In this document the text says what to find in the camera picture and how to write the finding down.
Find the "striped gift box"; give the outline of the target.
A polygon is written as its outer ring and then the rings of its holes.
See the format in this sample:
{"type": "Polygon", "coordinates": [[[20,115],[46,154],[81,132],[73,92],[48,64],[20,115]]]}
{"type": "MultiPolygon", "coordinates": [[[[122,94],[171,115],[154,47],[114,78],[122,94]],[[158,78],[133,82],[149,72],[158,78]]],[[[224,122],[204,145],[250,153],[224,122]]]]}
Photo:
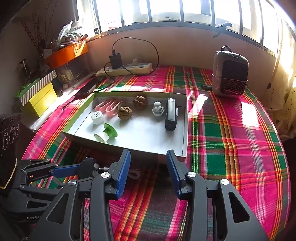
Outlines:
{"type": "Polygon", "coordinates": [[[24,106],[36,93],[38,93],[42,88],[44,88],[49,82],[57,77],[55,70],[48,73],[42,79],[38,78],[31,84],[27,85],[23,90],[21,90],[18,98],[22,106],[24,106]]]}

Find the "orange planter box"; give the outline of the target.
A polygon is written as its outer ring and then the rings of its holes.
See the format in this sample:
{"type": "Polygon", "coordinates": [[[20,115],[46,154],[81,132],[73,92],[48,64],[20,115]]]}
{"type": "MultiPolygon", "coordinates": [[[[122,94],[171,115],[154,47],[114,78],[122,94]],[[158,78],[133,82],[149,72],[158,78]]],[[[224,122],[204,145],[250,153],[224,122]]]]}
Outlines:
{"type": "Polygon", "coordinates": [[[51,69],[57,69],[87,52],[88,47],[86,41],[78,42],[51,54],[44,59],[44,63],[51,69]]]}

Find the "pink silicone cable holder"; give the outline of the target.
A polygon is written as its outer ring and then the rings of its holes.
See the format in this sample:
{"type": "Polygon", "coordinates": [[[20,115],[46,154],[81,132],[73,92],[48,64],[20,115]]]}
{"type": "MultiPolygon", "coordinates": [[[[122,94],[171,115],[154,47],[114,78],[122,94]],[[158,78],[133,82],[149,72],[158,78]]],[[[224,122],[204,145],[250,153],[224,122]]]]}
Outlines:
{"type": "Polygon", "coordinates": [[[120,107],[120,105],[123,104],[122,101],[118,101],[118,100],[111,100],[108,103],[107,108],[105,109],[105,113],[107,115],[108,118],[112,118],[115,115],[117,115],[118,113],[118,108],[120,107]]]}

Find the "brown walnut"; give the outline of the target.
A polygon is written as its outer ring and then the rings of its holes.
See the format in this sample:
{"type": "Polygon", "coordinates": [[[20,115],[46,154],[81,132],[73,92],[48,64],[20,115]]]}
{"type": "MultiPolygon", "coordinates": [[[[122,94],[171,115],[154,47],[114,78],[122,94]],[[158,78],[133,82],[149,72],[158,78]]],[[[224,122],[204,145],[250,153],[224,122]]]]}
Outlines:
{"type": "Polygon", "coordinates": [[[138,109],[145,109],[147,107],[147,100],[144,96],[138,95],[134,98],[133,105],[138,109]]]}
{"type": "Polygon", "coordinates": [[[128,106],[122,106],[118,109],[117,115],[121,120],[129,120],[132,117],[132,109],[128,106]]]}

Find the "small white grey knob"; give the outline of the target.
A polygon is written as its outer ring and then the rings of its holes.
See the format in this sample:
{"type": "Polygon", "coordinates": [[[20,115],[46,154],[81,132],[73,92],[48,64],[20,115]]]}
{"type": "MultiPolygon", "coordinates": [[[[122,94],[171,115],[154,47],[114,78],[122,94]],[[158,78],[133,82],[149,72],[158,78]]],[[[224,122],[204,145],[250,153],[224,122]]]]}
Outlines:
{"type": "Polygon", "coordinates": [[[159,101],[154,103],[154,107],[152,108],[152,113],[154,116],[162,116],[165,112],[165,108],[161,105],[159,101]]]}

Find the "potted green plant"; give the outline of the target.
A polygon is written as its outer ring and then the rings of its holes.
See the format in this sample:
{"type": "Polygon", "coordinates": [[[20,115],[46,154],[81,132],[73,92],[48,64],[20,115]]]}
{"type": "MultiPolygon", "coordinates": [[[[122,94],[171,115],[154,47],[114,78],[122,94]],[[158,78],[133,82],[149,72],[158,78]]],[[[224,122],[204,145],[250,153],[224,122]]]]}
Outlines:
{"type": "Polygon", "coordinates": [[[84,27],[82,21],[71,21],[60,31],[57,39],[57,46],[61,49],[69,45],[84,41],[87,38],[88,34],[86,33],[86,28],[84,27]]]}

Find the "pink plastic clip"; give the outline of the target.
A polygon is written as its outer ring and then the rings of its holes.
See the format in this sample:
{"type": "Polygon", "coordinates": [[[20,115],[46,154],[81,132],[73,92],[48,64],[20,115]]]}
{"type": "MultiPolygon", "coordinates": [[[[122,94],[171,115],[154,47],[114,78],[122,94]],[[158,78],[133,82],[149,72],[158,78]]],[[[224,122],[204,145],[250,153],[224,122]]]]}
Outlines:
{"type": "Polygon", "coordinates": [[[95,111],[100,111],[102,113],[105,113],[106,109],[111,106],[112,103],[114,103],[114,99],[109,99],[101,102],[95,107],[95,111]]]}

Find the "white green shallow box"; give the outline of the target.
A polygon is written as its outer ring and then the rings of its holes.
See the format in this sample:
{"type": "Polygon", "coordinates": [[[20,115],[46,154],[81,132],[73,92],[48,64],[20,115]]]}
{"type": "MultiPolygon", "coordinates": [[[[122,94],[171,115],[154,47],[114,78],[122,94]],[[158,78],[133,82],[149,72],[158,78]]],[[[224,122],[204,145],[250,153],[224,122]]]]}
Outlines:
{"type": "Polygon", "coordinates": [[[188,149],[188,123],[185,94],[144,91],[95,92],[72,116],[63,128],[63,134],[72,142],[113,155],[121,154],[124,149],[128,149],[133,162],[138,164],[164,164],[168,150],[174,150],[178,160],[185,161],[188,149]],[[138,95],[146,98],[145,109],[138,109],[133,105],[133,100],[138,95]],[[165,106],[168,98],[174,98],[178,108],[177,126],[174,131],[165,129],[165,116],[157,117],[152,114],[154,102],[160,101],[161,105],[165,106]],[[132,117],[129,120],[121,120],[116,115],[112,118],[105,116],[104,122],[117,131],[117,137],[110,138],[107,143],[101,143],[95,139],[94,133],[102,132],[103,124],[94,125],[91,116],[98,104],[109,99],[123,101],[125,106],[132,109],[132,117]]]}

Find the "white round cap bottle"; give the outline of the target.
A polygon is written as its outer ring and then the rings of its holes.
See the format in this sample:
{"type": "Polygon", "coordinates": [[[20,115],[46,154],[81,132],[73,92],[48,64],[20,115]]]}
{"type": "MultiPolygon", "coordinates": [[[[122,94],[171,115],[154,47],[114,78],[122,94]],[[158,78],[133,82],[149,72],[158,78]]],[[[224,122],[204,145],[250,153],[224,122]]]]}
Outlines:
{"type": "Polygon", "coordinates": [[[96,111],[92,114],[91,119],[94,125],[100,125],[104,122],[104,116],[101,111],[96,111]]]}

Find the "spotted cream curtain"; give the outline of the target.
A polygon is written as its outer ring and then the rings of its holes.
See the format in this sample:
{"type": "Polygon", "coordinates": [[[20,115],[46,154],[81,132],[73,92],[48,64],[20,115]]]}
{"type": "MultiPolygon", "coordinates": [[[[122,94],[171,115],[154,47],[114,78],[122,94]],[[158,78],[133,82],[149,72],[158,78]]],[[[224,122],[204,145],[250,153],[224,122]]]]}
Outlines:
{"type": "Polygon", "coordinates": [[[282,21],[280,43],[273,71],[261,99],[282,141],[295,138],[295,35],[282,21]]]}

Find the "plaid pink green blanket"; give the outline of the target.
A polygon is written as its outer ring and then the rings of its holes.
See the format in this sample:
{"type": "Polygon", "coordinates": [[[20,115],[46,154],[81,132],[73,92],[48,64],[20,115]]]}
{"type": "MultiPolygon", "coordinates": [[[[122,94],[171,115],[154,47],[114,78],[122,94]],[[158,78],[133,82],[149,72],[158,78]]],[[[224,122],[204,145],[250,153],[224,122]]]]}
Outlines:
{"type": "MultiPolygon", "coordinates": [[[[270,240],[284,230],[290,211],[290,174],[273,122],[257,97],[239,98],[204,91],[212,72],[161,66],[150,76],[116,78],[112,91],[184,93],[188,98],[186,164],[206,179],[228,179],[252,209],[270,240]]],[[[119,201],[111,202],[116,240],[181,240],[187,203],[157,167],[141,168],[119,201]]]]}

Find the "yellow storage box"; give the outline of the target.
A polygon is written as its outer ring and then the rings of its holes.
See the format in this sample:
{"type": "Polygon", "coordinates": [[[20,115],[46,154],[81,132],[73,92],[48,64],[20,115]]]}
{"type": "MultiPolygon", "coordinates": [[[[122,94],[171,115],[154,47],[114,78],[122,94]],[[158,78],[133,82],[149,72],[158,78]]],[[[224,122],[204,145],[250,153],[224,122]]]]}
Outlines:
{"type": "Polygon", "coordinates": [[[49,82],[23,106],[23,111],[41,117],[56,99],[52,82],[49,82]]]}

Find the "green white spool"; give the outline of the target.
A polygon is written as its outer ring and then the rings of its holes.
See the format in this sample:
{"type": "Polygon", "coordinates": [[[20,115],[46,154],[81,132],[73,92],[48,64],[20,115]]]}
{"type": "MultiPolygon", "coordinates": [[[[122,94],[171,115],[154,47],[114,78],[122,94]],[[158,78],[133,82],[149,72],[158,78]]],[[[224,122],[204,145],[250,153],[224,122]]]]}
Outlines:
{"type": "Polygon", "coordinates": [[[98,142],[107,143],[110,138],[117,137],[117,131],[108,123],[103,124],[104,130],[100,133],[94,133],[98,142]]]}

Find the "silver black space heater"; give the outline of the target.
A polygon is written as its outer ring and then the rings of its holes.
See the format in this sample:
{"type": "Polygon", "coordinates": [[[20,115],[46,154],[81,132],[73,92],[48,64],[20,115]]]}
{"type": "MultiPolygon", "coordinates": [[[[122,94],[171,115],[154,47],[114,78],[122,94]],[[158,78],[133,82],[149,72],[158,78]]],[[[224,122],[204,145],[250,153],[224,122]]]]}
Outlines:
{"type": "Polygon", "coordinates": [[[222,46],[215,53],[212,90],[216,95],[237,97],[244,93],[248,82],[249,62],[229,46],[222,46]]]}

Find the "black rectangular device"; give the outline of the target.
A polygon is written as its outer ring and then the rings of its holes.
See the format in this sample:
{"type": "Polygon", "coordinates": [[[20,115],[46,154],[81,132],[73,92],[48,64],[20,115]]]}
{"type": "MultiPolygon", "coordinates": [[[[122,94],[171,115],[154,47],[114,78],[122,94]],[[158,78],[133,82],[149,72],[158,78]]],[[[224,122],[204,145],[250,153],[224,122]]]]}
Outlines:
{"type": "Polygon", "coordinates": [[[174,131],[177,126],[177,106],[174,98],[168,98],[166,102],[166,120],[165,129],[174,131]]]}

